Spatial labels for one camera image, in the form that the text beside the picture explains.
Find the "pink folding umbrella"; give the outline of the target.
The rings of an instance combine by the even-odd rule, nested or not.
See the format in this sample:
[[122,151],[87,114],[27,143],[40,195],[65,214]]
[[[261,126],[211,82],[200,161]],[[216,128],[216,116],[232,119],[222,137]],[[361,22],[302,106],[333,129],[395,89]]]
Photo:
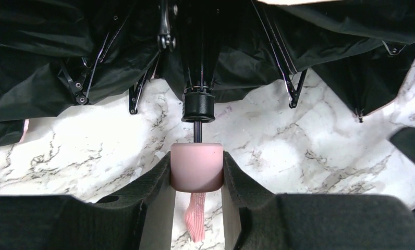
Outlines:
[[215,103],[282,80],[294,108],[312,69],[362,117],[397,96],[414,59],[415,1],[0,1],[0,147],[72,106],[129,92],[135,107],[145,82],[163,79],[194,126],[165,155],[198,242],[229,153],[202,140]]

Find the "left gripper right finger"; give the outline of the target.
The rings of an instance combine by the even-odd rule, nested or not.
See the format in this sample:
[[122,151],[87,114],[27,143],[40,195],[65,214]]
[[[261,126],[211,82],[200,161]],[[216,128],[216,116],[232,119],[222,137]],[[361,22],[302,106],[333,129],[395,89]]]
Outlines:
[[415,249],[415,215],[399,199],[274,194],[224,154],[226,249]]

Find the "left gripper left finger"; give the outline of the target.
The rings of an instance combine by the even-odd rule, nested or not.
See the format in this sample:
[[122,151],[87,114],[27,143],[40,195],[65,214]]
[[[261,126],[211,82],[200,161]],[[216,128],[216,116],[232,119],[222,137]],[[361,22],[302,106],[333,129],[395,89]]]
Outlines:
[[170,249],[170,156],[87,203],[69,195],[0,196],[0,249]]

